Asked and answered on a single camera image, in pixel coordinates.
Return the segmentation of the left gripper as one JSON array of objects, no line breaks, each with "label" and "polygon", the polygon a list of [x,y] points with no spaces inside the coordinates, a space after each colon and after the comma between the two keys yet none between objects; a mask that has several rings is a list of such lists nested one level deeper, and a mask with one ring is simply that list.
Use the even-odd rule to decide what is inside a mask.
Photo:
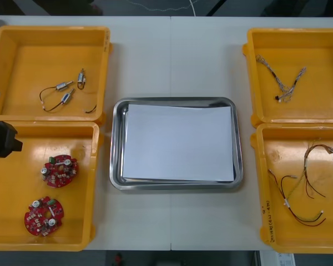
[{"label": "left gripper", "polygon": [[6,158],[12,152],[21,152],[23,143],[16,139],[17,130],[4,121],[0,121],[0,158]]}]

